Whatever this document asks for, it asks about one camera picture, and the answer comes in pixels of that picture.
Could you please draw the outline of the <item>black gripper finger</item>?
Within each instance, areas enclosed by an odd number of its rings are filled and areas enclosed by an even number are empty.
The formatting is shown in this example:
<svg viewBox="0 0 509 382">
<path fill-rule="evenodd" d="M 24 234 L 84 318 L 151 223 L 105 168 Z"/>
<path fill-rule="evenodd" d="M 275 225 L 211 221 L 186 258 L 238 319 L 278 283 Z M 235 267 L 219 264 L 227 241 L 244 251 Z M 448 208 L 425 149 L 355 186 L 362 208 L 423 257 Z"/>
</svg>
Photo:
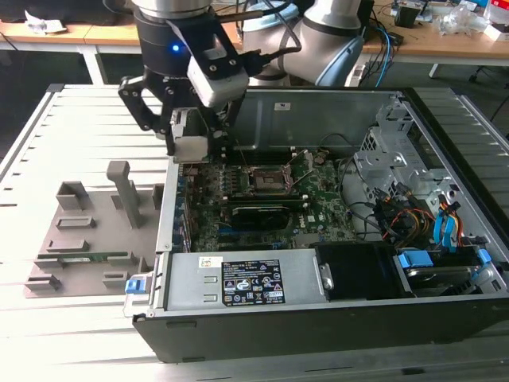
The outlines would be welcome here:
<svg viewBox="0 0 509 382">
<path fill-rule="evenodd" d="M 153 131 L 164 136 L 167 155 L 173 156 L 175 142 L 171 119 L 175 108 L 172 82 L 164 82 L 161 75 L 125 76 L 119 85 L 118 94 L 135 122 L 143 131 Z M 142 92 L 148 90 L 161 102 L 161 112 L 154 114 L 146 105 Z"/>
<path fill-rule="evenodd" d="M 235 122 L 241 108 L 241 99 L 227 102 L 212 114 L 212 155 L 215 161 L 225 161 L 237 150 L 239 141 L 235 135 Z"/>
</svg>

